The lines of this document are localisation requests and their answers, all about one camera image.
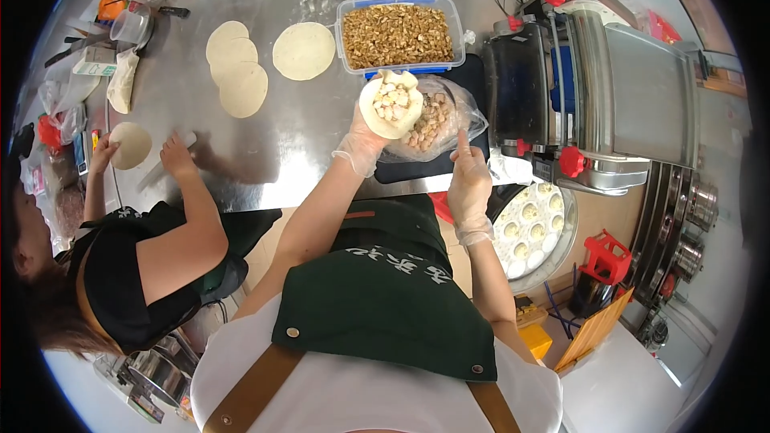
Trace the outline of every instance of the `hand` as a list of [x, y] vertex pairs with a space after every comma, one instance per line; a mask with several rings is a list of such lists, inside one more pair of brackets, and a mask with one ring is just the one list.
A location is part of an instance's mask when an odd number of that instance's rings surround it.
[[340, 145], [332, 152], [332, 157], [342, 156], [348, 159], [356, 174], [370, 178], [377, 168], [377, 159], [388, 143], [390, 143], [389, 139], [381, 138], [367, 126], [367, 121], [363, 120], [361, 109], [356, 102], [351, 130], [345, 134]]
[[163, 149], [160, 151], [160, 161], [163, 163], [163, 169], [166, 169], [177, 182], [185, 174], [198, 174], [198, 168], [193, 162], [193, 158], [176, 131], [163, 144]]
[[110, 143], [109, 135], [108, 132], [101, 136], [99, 142], [96, 143], [96, 149], [94, 149], [93, 157], [91, 157], [91, 174], [104, 174], [109, 160], [120, 147], [120, 142]]
[[449, 156], [454, 162], [452, 182], [447, 193], [454, 232], [463, 246], [494, 239], [492, 221], [486, 217], [486, 202], [492, 194], [492, 177], [484, 153], [471, 147], [466, 130], [457, 134], [457, 150]]

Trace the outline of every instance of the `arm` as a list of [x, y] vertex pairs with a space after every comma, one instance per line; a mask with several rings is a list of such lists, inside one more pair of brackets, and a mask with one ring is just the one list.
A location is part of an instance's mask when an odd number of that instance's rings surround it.
[[187, 223], [136, 244], [146, 304], [211, 271], [222, 262], [228, 247], [217, 205], [176, 133], [163, 144], [160, 160], [182, 191]]
[[91, 158], [89, 178], [85, 182], [84, 222], [96, 221], [107, 214], [104, 206], [104, 171], [119, 146], [120, 143], [110, 143], [109, 133], [102, 136], [96, 143], [96, 149]]
[[468, 143], [467, 133], [457, 135], [448, 205], [460, 244], [467, 247], [473, 284], [474, 305], [491, 325], [494, 335], [527, 363], [537, 364], [519, 335], [516, 302], [503, 266], [492, 246], [492, 223], [486, 217], [486, 202], [492, 192], [492, 178], [479, 148]]
[[331, 167], [286, 223], [273, 263], [233, 319], [256, 313], [281, 293], [290, 268], [329, 252], [353, 196], [363, 178], [374, 174], [387, 142], [369, 130], [356, 105], [351, 131], [332, 153]]

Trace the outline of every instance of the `white shirt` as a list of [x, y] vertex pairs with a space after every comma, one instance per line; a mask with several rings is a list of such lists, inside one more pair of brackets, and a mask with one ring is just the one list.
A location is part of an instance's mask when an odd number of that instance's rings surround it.
[[[255, 314], [223, 325], [192, 378], [198, 428], [270, 345], [279, 294]], [[522, 433], [556, 432], [561, 382], [494, 340], [497, 385]], [[425, 370], [335, 354], [306, 353], [248, 433], [489, 432], [464, 381]]]

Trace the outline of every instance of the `black cutting board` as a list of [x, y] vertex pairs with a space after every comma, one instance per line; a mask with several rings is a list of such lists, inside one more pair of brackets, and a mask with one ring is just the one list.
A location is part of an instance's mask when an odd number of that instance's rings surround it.
[[[476, 100], [479, 111], [486, 117], [486, 85], [484, 75], [484, 64], [481, 58], [473, 53], [465, 56], [465, 63], [449, 71], [439, 74], [448, 80], [456, 83], [458, 86], [465, 87]], [[471, 146], [477, 146], [484, 152], [484, 158], [489, 159], [489, 140], [486, 130], [477, 138], [470, 141]], [[451, 150], [441, 154], [438, 158], [430, 162], [399, 162], [399, 163], [377, 163], [377, 169], [374, 171], [374, 178], [380, 184], [391, 184], [401, 180], [412, 180], [438, 176], [439, 174], [448, 174], [452, 172], [454, 164], [449, 160]]]

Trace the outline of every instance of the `black shirt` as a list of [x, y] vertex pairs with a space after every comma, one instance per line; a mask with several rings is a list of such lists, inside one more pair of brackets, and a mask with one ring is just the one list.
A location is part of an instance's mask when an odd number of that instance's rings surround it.
[[147, 237], [134, 226], [91, 231], [75, 242], [69, 268], [69, 274], [77, 274], [93, 243], [83, 273], [85, 293], [96, 320], [126, 353], [150, 349], [200, 305], [200, 296], [190, 285], [145, 304], [136, 243]]

